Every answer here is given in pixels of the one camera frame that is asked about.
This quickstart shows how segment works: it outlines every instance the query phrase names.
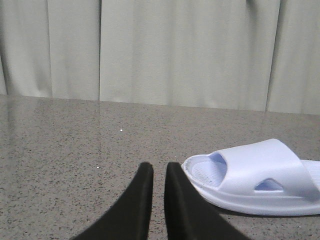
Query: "curtain fold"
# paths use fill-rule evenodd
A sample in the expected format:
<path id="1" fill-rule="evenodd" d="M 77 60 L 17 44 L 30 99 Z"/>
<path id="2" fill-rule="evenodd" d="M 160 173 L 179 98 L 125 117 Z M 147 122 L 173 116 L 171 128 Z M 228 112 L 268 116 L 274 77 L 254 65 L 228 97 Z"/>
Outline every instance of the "curtain fold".
<path id="1" fill-rule="evenodd" d="M 320 114 L 319 13 L 318 0 L 0 0 L 0 94 Z"/>

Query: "speckled gray surface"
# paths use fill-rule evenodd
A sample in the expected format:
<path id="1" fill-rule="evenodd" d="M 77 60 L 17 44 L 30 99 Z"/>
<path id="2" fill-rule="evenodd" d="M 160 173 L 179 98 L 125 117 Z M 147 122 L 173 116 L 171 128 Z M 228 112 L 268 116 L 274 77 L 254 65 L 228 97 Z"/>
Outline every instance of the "speckled gray surface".
<path id="1" fill-rule="evenodd" d="M 0 95 L 0 239 L 69 239 L 154 167 L 149 239 L 167 239 L 167 163 L 277 138 L 320 160 L 320 116 Z M 221 212 L 256 240 L 320 236 L 320 216 Z"/>

